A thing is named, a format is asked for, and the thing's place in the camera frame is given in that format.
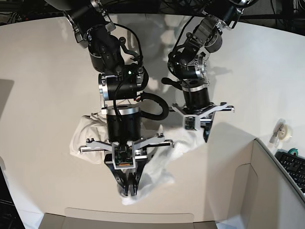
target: crumpled fabric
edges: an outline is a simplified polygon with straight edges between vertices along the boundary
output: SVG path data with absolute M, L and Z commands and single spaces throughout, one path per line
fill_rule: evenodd
M 154 134 L 147 135 L 145 129 L 142 130 L 142 135 L 152 137 Z M 171 146 L 158 147 L 149 153 L 153 157 L 144 167 L 138 191 L 136 196 L 125 196 L 122 188 L 118 185 L 118 194 L 122 198 L 122 204 L 131 205 L 147 197 L 157 186 L 162 184 L 174 183 L 174 177 L 166 170 L 167 165 L 178 158 L 183 153 L 192 151 L 204 144 L 203 130 L 187 132 L 182 127 L 163 130 L 160 126 L 157 133 L 163 133 L 165 139 L 174 141 L 174 148 Z M 86 145 L 86 139 L 94 138 L 96 141 L 105 141 L 107 139 L 106 120 L 99 114 L 91 114 L 91 116 L 83 116 L 78 124 L 75 133 L 70 143 L 70 154 L 86 160 L 92 164 L 101 164 L 101 151 L 91 151 L 86 154 L 80 154 L 78 149 L 80 146 Z

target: roll of tape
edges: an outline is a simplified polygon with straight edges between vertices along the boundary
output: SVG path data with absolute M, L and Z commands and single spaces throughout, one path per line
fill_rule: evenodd
M 282 131 L 279 131 L 278 138 L 281 141 L 288 141 L 292 137 L 292 129 L 288 125 L 284 125 Z
M 299 155 L 299 152 L 297 151 L 296 148 L 292 148 L 288 151 L 289 154 L 292 154 L 292 155 L 295 155 L 295 156 L 298 156 Z

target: cable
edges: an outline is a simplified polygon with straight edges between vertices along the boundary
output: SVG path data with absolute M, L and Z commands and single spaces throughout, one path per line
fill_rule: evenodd
M 259 0 L 252 0 L 251 2 L 249 2 L 248 4 L 245 4 L 245 5 L 239 5 L 239 4 L 236 4 L 235 2 L 233 2 L 232 0 L 228 0 L 231 5 L 235 6 L 236 8 L 240 8 L 240 9 L 245 9 L 245 8 L 248 8 L 250 6 L 253 6 L 254 4 L 256 4 Z
M 198 5 L 191 6 L 187 0 L 172 0 L 171 2 L 162 0 L 161 2 L 167 5 L 168 8 L 181 14 L 194 14 L 196 13 L 194 9 L 199 7 Z
M 1 17 L 6 17 L 6 18 L 11 18 L 11 16 L 7 16 L 7 14 L 6 14 L 6 15 L 0 14 L 0 16 L 1 16 Z
M 274 6 L 273 6 L 272 0 L 270 0 L 270 3 L 271 3 L 272 10 L 273 10 L 273 14 L 276 15 L 275 8 L 274 8 Z
M 135 1 L 132 1 L 132 0 L 126 0 L 126 1 L 120 1 L 120 0 L 113 0 L 113 1 L 109 1 L 105 4 L 103 4 L 103 6 L 107 6 L 107 5 L 116 5 L 117 3 L 125 3 L 125 2 L 135 2 Z
M 183 35 L 183 32 L 184 32 L 184 30 L 185 30 L 185 28 L 188 26 L 188 24 L 191 22 L 191 20 L 194 18 L 194 16 L 191 16 L 191 18 L 187 21 L 187 23 L 183 26 L 183 28 L 182 28 L 182 30 L 181 30 L 181 32 L 180 32 L 180 35 L 179 35 L 179 37 L 178 37 L 178 39 L 177 39 L 177 41 L 176 41 L 176 44 L 174 45 L 174 47 L 173 47 L 173 50 L 177 47 L 177 45 L 178 45 L 178 43 L 179 43 L 179 41 L 180 41 L 180 39 L 181 39 L 181 37 L 182 37 L 182 35 Z
M 16 14 L 16 13 L 17 13 L 17 12 L 14 12 L 14 13 L 12 14 L 12 16 L 10 17 L 10 19 L 8 20 L 8 24 L 13 22 L 13 18 L 15 17 L 15 14 Z
M 297 2 L 299 3 L 299 6 L 301 7 L 302 10 L 305 10 L 304 7 L 302 6 L 300 0 L 297 0 Z
M 137 42 L 138 42 L 138 47 L 139 47 L 139 55 L 140 55 L 139 57 L 140 57 L 140 61 L 138 61 L 138 64 L 139 64 L 140 66 L 142 66 L 142 63 L 143 63 L 143 54 L 142 54 L 142 48 L 141 48 L 140 40 L 139 40 L 137 34 L 135 34 L 134 31 L 132 31 L 131 29 L 129 29 L 129 28 L 126 27 L 126 26 L 123 26 L 123 25 L 120 25 L 120 24 L 117 24 L 117 23 L 114 23 L 114 24 L 115 24 L 116 26 L 119 26 L 119 27 L 122 27 L 122 28 L 128 30 L 129 32 L 131 32 L 131 33 L 134 35 L 135 39 L 136 39 Z
M 0 13 L 1 15 L 12 15 L 14 12 L 12 13 Z
M 128 75 L 125 79 L 123 79 L 123 80 L 119 83 L 118 87 L 115 89 L 115 92 L 114 92 L 113 108 L 114 108 L 115 115 L 119 117 L 120 122 L 122 121 L 122 119 L 121 119 L 121 114 L 120 114 L 120 112 L 119 112 L 119 110 L 118 110 L 118 108 L 117 108 L 117 106 L 116 106 L 116 97 L 117 97 L 117 94 L 118 94 L 119 89 L 123 86 L 123 84 L 124 84 L 131 76 L 132 76 L 132 75 Z
M 168 113 L 169 113 L 168 104 L 161 97 L 159 97 L 155 94 L 142 92 L 140 95 L 140 100 L 143 101 L 145 99 L 153 100 L 157 104 L 159 104 L 159 106 L 162 108 L 162 113 L 161 114 L 151 114 L 151 113 L 148 113 L 145 111 L 141 111 L 141 117 L 151 119 L 151 120 L 161 121 L 168 116 Z

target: black cable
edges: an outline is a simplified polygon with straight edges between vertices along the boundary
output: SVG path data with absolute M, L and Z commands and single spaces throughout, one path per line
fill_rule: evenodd
M 12 13 L 0 13 L 1 15 L 12 15 L 14 12 Z
M 172 1 L 177 5 L 177 7 L 180 7 L 187 11 L 193 11 L 191 5 L 187 0 L 172 0 Z
M 171 9 L 172 9 L 172 10 L 174 10 L 174 11 L 177 11 L 177 12 L 183 13 L 183 11 L 181 11 L 180 9 L 178 9 L 178 8 L 174 8 L 173 6 L 169 5 L 169 3 L 168 3 L 168 2 L 163 1 L 163 3 L 164 3 L 165 5 L 167 5 L 167 6 L 168 6 L 168 8 L 171 8 Z
M 161 97 L 159 97 L 155 94 L 142 92 L 140 95 L 140 100 L 143 101 L 145 99 L 155 101 L 157 104 L 159 104 L 160 107 L 162 108 L 162 112 L 161 112 L 161 114 L 151 114 L 151 113 L 148 113 L 145 111 L 141 111 L 141 117 L 147 118 L 150 120 L 161 121 L 168 116 L 169 108 L 168 108 L 168 104 L 165 102 L 164 99 L 162 99 Z
M 117 23 L 114 23 L 114 24 L 115 24 L 116 26 L 119 26 L 119 27 L 122 27 L 122 28 L 128 30 L 129 32 L 131 32 L 131 33 L 134 35 L 134 37 L 136 38 L 136 40 L 137 40 L 137 42 L 138 42 L 138 47 L 139 47 L 139 55 L 140 55 L 139 58 L 140 58 L 140 60 L 138 61 L 138 64 L 139 64 L 139 66 L 142 66 L 142 63 L 143 63 L 143 54 L 142 54 L 142 48 L 141 48 L 140 40 L 139 40 L 137 34 L 135 34 L 134 31 L 132 31 L 131 29 L 129 29 L 129 28 L 126 27 L 126 26 L 123 26 L 123 25 L 120 25 L 120 24 L 117 24 Z
M 181 32 L 180 32 L 180 35 L 179 35 L 179 37 L 178 37 L 178 39 L 177 39 L 177 41 L 176 41 L 176 44 L 174 45 L 174 47 L 173 47 L 173 49 L 175 49 L 176 47 L 177 47 L 177 45 L 178 45 L 178 43 L 179 43 L 179 41 L 180 41 L 180 39 L 181 39 L 181 37 L 182 37 L 182 35 L 183 35 L 183 32 L 184 32 L 184 30 L 185 30 L 185 28 L 188 26 L 188 24 L 191 22 L 191 20 L 194 18 L 194 16 L 191 16 L 191 18 L 187 21 L 187 23 L 183 26 L 183 28 L 182 28 L 182 30 L 181 30 Z
M 10 17 L 10 19 L 9 19 L 8 22 L 7 22 L 8 24 L 13 22 L 13 18 L 16 16 L 16 13 L 17 13 L 17 12 L 14 12 L 14 13 L 12 14 L 12 16 Z
M 250 6 L 253 6 L 253 5 L 256 4 L 259 0 L 252 0 L 250 3 L 245 4 L 245 5 L 236 4 L 235 2 L 233 2 L 233 0 L 228 0 L 228 1 L 230 2 L 231 5 L 235 6 L 236 8 L 245 9 L 245 8 L 250 7 Z
M 113 0 L 113 1 L 109 1 L 109 2 L 107 2 L 107 3 L 105 3 L 105 4 L 103 4 L 103 6 L 109 6 L 109 4 L 110 4 L 110 6 L 112 6 L 112 5 L 116 5 L 117 3 L 125 3 L 125 2 L 130 2 L 130 3 L 132 3 L 132 2 L 135 2 L 136 0 L 125 0 L 125 1 L 120 1 L 120 0 Z
M 272 10 L 273 10 L 274 15 L 276 15 L 275 8 L 274 8 L 274 6 L 273 6 L 273 1 L 270 0 L 270 3 L 271 3 L 271 7 L 272 7 Z
M 126 83 L 127 80 L 129 80 L 129 78 L 130 78 L 131 76 L 132 76 L 132 74 L 126 76 L 126 78 L 123 79 L 123 80 L 119 83 L 118 87 L 115 89 L 115 92 L 114 92 L 113 108 L 114 108 L 115 115 L 118 116 L 120 122 L 122 121 L 122 118 L 121 118 L 121 114 L 120 114 L 120 112 L 119 112 L 119 110 L 118 110 L 118 107 L 116 106 L 116 97 L 117 97 L 117 95 L 118 95 L 119 89 L 123 86 L 124 83 Z
M 16 23 L 16 21 L 17 21 L 17 19 L 20 17 L 20 14 L 18 13 L 18 12 L 16 12 L 16 14 L 15 14 L 15 21 L 14 21 L 14 23 Z

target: silver ring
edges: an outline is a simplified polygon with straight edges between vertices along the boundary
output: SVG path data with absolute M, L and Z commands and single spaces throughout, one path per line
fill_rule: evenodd
M 103 78 L 99 76 L 99 90 L 100 94 L 103 94 L 104 100 L 108 101 L 109 100 L 109 95 L 108 95 L 108 86 L 107 86 L 107 78 Z
M 203 88 L 207 88 L 208 84 L 204 83 L 204 79 L 190 79 L 185 81 L 187 85 L 189 85 L 191 92 L 197 92 L 202 90 Z M 185 92 L 189 92 L 189 88 L 182 83 L 182 90 Z
M 140 108 L 134 104 L 117 105 L 117 108 L 121 115 L 131 115 L 140 111 Z M 116 115 L 113 106 L 107 107 L 107 115 Z

